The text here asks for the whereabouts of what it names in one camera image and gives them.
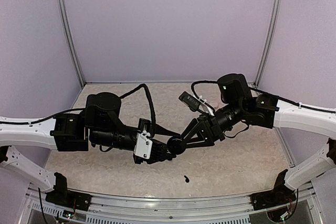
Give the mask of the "pink earbud charging case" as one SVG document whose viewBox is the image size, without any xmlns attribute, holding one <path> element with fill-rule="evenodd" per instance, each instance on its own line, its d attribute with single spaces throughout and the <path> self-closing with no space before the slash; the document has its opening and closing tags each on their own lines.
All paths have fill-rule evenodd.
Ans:
<svg viewBox="0 0 336 224">
<path fill-rule="evenodd" d="M 219 103 L 218 102 L 211 102 L 210 105 L 213 107 L 213 108 L 218 108 L 219 107 Z"/>
</svg>

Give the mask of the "black earbud lower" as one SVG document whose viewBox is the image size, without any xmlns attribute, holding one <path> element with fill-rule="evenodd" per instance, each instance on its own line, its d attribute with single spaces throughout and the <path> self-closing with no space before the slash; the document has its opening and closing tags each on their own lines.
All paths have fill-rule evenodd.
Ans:
<svg viewBox="0 0 336 224">
<path fill-rule="evenodd" d="M 184 178 L 185 178 L 185 182 L 186 182 L 186 183 L 189 183 L 189 182 L 190 182 L 190 179 L 189 179 L 186 175 L 184 175 Z"/>
</svg>

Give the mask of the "right aluminium corner post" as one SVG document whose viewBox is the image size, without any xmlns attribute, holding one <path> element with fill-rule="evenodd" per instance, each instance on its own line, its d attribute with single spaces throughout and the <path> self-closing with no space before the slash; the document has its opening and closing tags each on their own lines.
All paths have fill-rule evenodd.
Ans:
<svg viewBox="0 0 336 224">
<path fill-rule="evenodd" d="M 267 29 L 267 34 L 266 34 L 266 41 L 263 46 L 262 54 L 261 54 L 261 60 L 258 66 L 257 74 L 255 77 L 254 81 L 254 86 L 259 87 L 262 76 L 265 72 L 266 69 L 266 64 L 267 60 L 269 58 L 269 53 L 272 45 L 272 41 L 275 35 L 276 31 L 276 25 L 277 25 L 277 20 L 278 20 L 278 15 L 280 11 L 280 5 L 281 5 L 281 0 L 273 0 L 272 4 L 272 9 L 271 9 L 271 15 L 270 15 L 270 21 Z"/>
</svg>

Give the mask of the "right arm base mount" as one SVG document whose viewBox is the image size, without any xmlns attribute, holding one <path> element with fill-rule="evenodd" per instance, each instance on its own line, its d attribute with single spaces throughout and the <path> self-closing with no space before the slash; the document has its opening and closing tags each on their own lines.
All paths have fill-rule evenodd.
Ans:
<svg viewBox="0 0 336 224">
<path fill-rule="evenodd" d="M 290 203 L 296 200 L 296 194 L 275 193 L 272 190 L 251 194 L 250 199 L 254 210 L 262 210 Z"/>
</svg>

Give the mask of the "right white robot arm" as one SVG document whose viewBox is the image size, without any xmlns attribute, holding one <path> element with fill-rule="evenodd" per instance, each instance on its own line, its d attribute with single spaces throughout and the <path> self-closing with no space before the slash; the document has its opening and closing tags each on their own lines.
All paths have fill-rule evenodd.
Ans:
<svg viewBox="0 0 336 224">
<path fill-rule="evenodd" d="M 213 146 L 216 140 L 224 140 L 225 132 L 238 122 L 247 126 L 289 128 L 326 136 L 327 143 L 314 155 L 278 175 L 274 188 L 268 194 L 273 205 L 281 204 L 290 191 L 335 168 L 334 109 L 308 106 L 263 91 L 254 97 L 243 74 L 227 74 L 220 77 L 216 84 L 225 106 L 217 111 L 210 110 L 194 120 L 182 133 L 178 150 Z"/>
</svg>

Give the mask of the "left aluminium corner post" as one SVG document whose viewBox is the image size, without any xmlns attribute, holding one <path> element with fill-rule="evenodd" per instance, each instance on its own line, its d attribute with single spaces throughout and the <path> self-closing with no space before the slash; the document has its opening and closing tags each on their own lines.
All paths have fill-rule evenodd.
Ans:
<svg viewBox="0 0 336 224">
<path fill-rule="evenodd" d="M 86 85 L 86 81 L 82 72 L 82 67 L 80 65 L 80 61 L 76 52 L 74 39 L 72 36 L 70 23 L 67 15 L 67 9 L 66 9 L 66 1 L 65 0 L 57 0 L 58 9 L 60 12 L 60 19 L 62 23 L 62 27 L 65 34 L 66 43 L 69 49 L 70 53 L 70 59 L 72 61 L 76 77 L 78 79 L 79 85 L 81 88 L 83 88 Z"/>
</svg>

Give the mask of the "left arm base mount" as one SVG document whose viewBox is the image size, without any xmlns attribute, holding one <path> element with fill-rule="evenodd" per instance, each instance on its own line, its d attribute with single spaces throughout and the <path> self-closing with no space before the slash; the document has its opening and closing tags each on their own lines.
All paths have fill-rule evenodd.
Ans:
<svg viewBox="0 0 336 224">
<path fill-rule="evenodd" d="M 74 210 L 88 211 L 92 196 L 90 194 L 67 190 L 60 192 L 53 190 L 46 194 L 46 201 L 55 205 Z"/>
</svg>

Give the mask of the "aluminium corner post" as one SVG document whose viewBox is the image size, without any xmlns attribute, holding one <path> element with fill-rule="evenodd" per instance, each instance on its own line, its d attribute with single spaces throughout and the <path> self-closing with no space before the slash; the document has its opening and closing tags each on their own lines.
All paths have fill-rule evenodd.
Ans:
<svg viewBox="0 0 336 224">
<path fill-rule="evenodd" d="M 67 9 L 66 9 L 66 1 L 65 0 L 57 0 L 58 9 L 60 12 L 60 19 L 62 23 L 62 27 L 65 34 L 66 43 L 69 49 L 70 53 L 70 59 L 72 61 L 76 77 L 78 79 L 79 85 L 81 88 L 83 88 L 86 85 L 86 81 L 82 72 L 82 67 L 80 65 L 80 61 L 76 52 L 74 39 L 72 36 L 70 23 L 67 15 Z"/>
<path fill-rule="evenodd" d="M 258 66 L 257 74 L 255 77 L 254 81 L 254 86 L 259 87 L 262 76 L 265 72 L 266 69 L 266 64 L 267 60 L 269 58 L 269 53 L 272 45 L 272 41 L 275 35 L 276 31 L 276 25 L 277 25 L 277 20 L 278 20 L 278 15 L 280 11 L 280 5 L 281 5 L 281 0 L 273 0 L 272 4 L 272 9 L 271 9 L 271 15 L 270 15 L 270 21 L 267 29 L 267 34 L 266 34 L 266 41 L 263 46 L 262 54 L 261 54 L 261 60 Z"/>
</svg>

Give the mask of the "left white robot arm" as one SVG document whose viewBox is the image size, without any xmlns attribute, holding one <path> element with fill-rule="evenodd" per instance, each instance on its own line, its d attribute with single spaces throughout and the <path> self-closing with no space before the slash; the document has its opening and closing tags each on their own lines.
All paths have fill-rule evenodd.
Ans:
<svg viewBox="0 0 336 224">
<path fill-rule="evenodd" d="M 89 146 L 117 148 L 133 153 L 136 163 L 153 164 L 171 160 L 165 143 L 155 135 L 177 136 L 156 124 L 151 96 L 150 120 L 140 119 L 138 127 L 125 125 L 119 118 L 121 98 L 101 92 L 87 97 L 83 109 L 70 109 L 47 118 L 27 120 L 1 118 L 1 166 L 11 169 L 66 206 L 73 201 L 67 179 L 60 173 L 44 170 L 17 152 L 17 146 L 34 146 L 59 152 L 86 152 Z"/>
</svg>

